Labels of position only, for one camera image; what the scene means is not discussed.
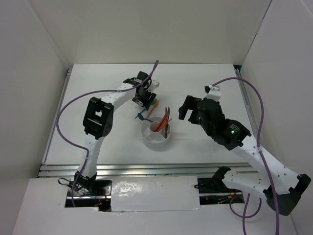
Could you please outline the dark blue plastic knife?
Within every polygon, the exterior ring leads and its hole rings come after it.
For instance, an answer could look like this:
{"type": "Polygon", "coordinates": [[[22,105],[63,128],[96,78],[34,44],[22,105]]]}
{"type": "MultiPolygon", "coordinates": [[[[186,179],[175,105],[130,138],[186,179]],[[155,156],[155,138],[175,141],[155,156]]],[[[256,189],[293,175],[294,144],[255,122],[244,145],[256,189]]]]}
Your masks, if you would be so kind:
{"type": "Polygon", "coordinates": [[[167,138],[168,136],[168,122],[169,122],[169,117],[170,117],[170,107],[168,106],[167,108],[167,119],[166,119],[166,124],[165,124],[165,128],[164,128],[164,137],[167,138]]]}

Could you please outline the orange-yellow plastic fork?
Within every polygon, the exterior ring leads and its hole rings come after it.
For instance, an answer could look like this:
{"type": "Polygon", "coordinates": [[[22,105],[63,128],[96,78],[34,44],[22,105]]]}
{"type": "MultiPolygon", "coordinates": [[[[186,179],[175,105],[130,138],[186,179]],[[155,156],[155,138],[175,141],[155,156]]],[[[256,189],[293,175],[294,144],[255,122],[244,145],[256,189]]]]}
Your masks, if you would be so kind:
{"type": "Polygon", "coordinates": [[[149,118],[152,114],[152,112],[156,109],[156,107],[159,104],[159,100],[156,100],[156,102],[153,104],[152,109],[150,110],[150,112],[148,113],[148,115],[146,116],[146,118],[149,118]]]}

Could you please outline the dark blue plastic spoon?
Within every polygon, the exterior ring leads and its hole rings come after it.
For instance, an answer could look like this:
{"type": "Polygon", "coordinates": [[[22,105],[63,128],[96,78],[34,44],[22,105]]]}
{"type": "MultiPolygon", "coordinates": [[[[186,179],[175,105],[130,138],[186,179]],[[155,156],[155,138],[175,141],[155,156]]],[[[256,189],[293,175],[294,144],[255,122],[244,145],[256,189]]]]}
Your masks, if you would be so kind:
{"type": "Polygon", "coordinates": [[[138,113],[136,117],[139,118],[141,121],[153,122],[152,120],[145,118],[141,113],[138,113]]]}

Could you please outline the orange plastic knife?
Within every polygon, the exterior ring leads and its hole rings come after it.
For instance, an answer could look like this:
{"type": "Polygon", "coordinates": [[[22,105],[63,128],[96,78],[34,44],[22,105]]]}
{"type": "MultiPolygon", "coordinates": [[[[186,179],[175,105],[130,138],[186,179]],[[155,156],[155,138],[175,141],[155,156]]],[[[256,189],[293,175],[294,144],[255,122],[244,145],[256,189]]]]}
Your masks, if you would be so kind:
{"type": "Polygon", "coordinates": [[[169,108],[168,107],[165,107],[165,112],[166,112],[166,117],[164,119],[164,122],[163,122],[163,136],[166,138],[167,137],[167,122],[169,120],[169,108]]]}

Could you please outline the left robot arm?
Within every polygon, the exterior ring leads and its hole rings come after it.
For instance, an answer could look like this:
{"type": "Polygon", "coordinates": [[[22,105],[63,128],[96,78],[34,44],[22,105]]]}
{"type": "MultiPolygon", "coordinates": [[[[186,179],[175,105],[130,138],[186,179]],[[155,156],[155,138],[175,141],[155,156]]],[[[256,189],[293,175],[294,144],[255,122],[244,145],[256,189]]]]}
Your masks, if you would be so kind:
{"type": "Polygon", "coordinates": [[[114,112],[129,100],[148,110],[156,101],[154,90],[158,87],[158,81],[140,71],[137,77],[124,80],[116,92],[89,100],[83,119],[84,148],[88,151],[83,154],[74,175],[74,180],[83,194],[92,195],[96,191],[97,161],[103,140],[112,130],[114,112]]]}

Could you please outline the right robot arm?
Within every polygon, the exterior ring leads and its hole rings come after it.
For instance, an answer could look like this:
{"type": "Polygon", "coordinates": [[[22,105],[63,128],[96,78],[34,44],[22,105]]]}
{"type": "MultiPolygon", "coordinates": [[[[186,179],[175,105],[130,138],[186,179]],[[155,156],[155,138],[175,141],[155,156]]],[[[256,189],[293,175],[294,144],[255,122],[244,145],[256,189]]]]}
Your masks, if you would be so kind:
{"type": "Polygon", "coordinates": [[[278,209],[280,215],[289,215],[311,183],[310,177],[297,174],[266,149],[258,148],[257,140],[244,125],[225,118],[218,101],[188,95],[179,108],[180,120],[188,110],[192,111],[189,122],[200,125],[213,141],[244,159],[259,173],[253,178],[222,166],[211,179],[215,190],[245,191],[265,200],[270,208],[278,209]]]}

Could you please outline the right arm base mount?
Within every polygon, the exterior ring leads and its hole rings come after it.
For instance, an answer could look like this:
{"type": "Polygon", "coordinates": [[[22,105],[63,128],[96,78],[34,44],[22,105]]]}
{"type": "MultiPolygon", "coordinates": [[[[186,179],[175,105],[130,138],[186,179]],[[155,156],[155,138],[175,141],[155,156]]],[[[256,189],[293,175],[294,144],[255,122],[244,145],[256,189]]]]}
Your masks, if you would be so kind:
{"type": "Polygon", "coordinates": [[[229,167],[222,166],[212,177],[198,178],[194,188],[199,192],[200,205],[219,205],[232,203],[244,203],[242,192],[227,188],[222,182],[229,167]]]}

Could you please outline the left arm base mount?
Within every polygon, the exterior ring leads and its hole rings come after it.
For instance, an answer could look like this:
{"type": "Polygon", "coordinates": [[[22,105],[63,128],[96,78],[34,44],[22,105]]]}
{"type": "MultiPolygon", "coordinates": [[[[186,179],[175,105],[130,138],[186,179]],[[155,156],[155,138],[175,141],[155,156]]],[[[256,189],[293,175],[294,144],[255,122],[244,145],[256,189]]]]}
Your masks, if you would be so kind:
{"type": "Polygon", "coordinates": [[[58,184],[67,187],[66,208],[95,207],[101,212],[111,212],[112,181],[96,180],[73,180],[61,177],[58,184]]]}

